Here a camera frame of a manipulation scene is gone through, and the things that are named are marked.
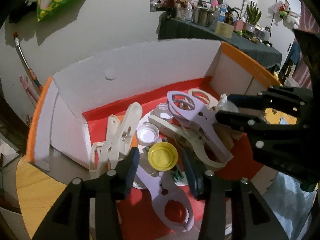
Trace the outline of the cream large clothes peg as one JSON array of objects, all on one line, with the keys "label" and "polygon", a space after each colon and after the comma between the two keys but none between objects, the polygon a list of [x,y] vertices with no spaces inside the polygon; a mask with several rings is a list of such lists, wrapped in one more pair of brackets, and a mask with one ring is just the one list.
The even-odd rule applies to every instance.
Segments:
[{"label": "cream large clothes peg", "polygon": [[101,147],[96,177],[109,170],[114,170],[119,159],[128,155],[142,114],[142,106],[134,102],[129,105],[122,120],[113,114],[108,117],[106,141]]}]

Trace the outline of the orange cardboard box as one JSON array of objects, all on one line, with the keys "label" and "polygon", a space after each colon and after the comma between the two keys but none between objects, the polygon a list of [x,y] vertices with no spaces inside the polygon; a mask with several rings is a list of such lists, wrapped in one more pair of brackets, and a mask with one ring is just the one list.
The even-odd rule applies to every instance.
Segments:
[{"label": "orange cardboard box", "polygon": [[88,176],[89,151],[107,118],[138,102],[145,113],[170,90],[255,95],[277,81],[225,42],[176,39],[138,43],[75,63],[44,85],[27,141],[28,160],[57,180]]}]

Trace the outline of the blue fluffy towel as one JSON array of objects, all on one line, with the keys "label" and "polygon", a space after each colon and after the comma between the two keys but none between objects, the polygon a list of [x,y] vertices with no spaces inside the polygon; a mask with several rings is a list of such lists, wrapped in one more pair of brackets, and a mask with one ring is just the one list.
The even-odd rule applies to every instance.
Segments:
[{"label": "blue fluffy towel", "polygon": [[295,178],[279,172],[263,194],[288,239],[302,239],[311,224],[311,208],[317,189],[305,192]]}]

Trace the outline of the yellow bottle cap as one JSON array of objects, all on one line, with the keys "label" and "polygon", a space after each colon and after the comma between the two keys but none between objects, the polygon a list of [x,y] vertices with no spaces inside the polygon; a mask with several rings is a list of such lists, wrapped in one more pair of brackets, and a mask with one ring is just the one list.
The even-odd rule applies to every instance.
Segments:
[{"label": "yellow bottle cap", "polygon": [[178,162],[176,148],[168,142],[158,142],[148,151],[148,162],[157,171],[168,171]]}]

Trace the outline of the lilac bunny clip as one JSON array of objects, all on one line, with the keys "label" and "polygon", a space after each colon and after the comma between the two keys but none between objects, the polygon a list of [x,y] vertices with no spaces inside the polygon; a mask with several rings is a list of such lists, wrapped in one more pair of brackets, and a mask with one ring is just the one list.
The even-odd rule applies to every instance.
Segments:
[{"label": "lilac bunny clip", "polygon": [[[151,205],[159,219],[171,230],[190,231],[194,225],[193,208],[185,192],[175,184],[170,172],[159,172],[158,176],[153,177],[138,165],[136,175],[151,194]],[[182,204],[186,214],[183,222],[173,222],[165,215],[165,207],[169,201]]]}]

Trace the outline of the lilac plastic clip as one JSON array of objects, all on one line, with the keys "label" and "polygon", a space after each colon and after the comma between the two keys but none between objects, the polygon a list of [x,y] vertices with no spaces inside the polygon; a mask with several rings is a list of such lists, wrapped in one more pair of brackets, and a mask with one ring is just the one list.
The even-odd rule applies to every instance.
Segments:
[{"label": "lilac plastic clip", "polygon": [[167,101],[170,111],[183,126],[202,132],[201,137],[219,161],[227,163],[233,158],[213,129],[213,124],[216,123],[215,113],[201,100],[188,93],[173,90],[167,92]]}]

